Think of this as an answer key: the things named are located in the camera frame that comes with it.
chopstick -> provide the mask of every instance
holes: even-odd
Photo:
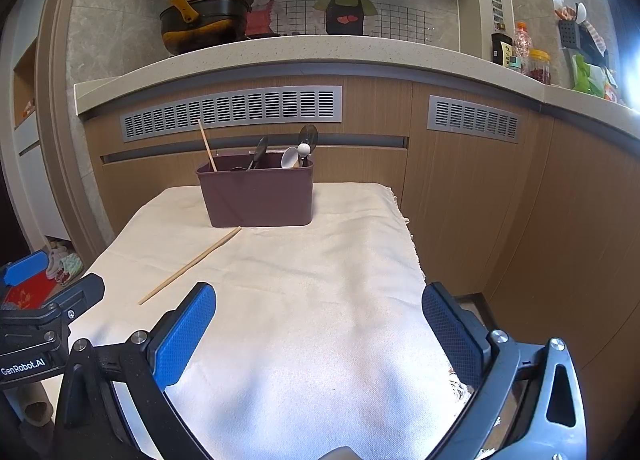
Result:
[[[207,249],[203,253],[199,254],[197,257],[195,257],[193,260],[191,260],[191,262],[187,263],[183,268],[181,268],[178,272],[172,274],[170,277],[168,277],[166,280],[164,280],[162,283],[160,283],[160,285],[158,285],[154,290],[152,290],[145,297],[143,297],[138,302],[138,304],[142,305],[145,301],[147,301],[147,300],[151,299],[152,297],[154,297],[157,293],[162,291],[169,283],[171,283],[176,278],[178,278],[181,275],[183,275],[191,267],[193,267],[193,265],[195,265],[196,263],[202,261],[209,253],[211,253],[212,251],[215,251],[216,249],[218,249],[218,247],[221,247],[224,244],[226,244],[229,240],[231,240],[231,238],[236,236],[240,232],[241,229],[242,229],[241,227],[236,227],[235,229],[233,229],[232,231],[227,233],[225,236],[220,238],[220,240],[218,240],[211,247],[209,247],[209,249]]]
[[[202,127],[202,121],[198,119],[198,126],[200,127],[200,133],[202,134],[202,140],[204,141],[204,145],[207,148],[207,154],[209,155],[209,162],[211,162],[211,167],[213,171],[217,171],[216,163],[213,162],[213,155],[211,155],[211,148],[209,148],[209,142],[207,141],[207,136],[204,134],[204,128]]]

yellow lid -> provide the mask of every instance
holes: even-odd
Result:
[[[551,57],[544,50],[529,49],[529,55],[539,60],[545,60],[546,62],[551,61]]]

white tablecloth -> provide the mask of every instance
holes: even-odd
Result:
[[[424,277],[391,190],[316,183],[306,227],[244,228],[141,307],[138,300],[226,234],[199,187],[142,207],[90,272],[104,299],[71,325],[94,345],[151,329],[197,281],[216,315],[166,393],[216,460],[422,459],[462,409],[422,315]],[[45,382],[55,404],[62,377]],[[161,458],[122,385],[142,451]]]

purple plastic container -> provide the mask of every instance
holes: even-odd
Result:
[[[282,153],[265,153],[246,171],[252,154],[220,155],[196,170],[213,227],[307,225],[312,218],[314,163],[281,168]],[[234,167],[244,170],[231,171]]]

black pot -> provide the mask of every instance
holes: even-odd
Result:
[[[189,0],[198,18],[187,23],[174,6],[160,13],[162,41],[172,54],[204,49],[244,39],[246,14],[244,0]]]

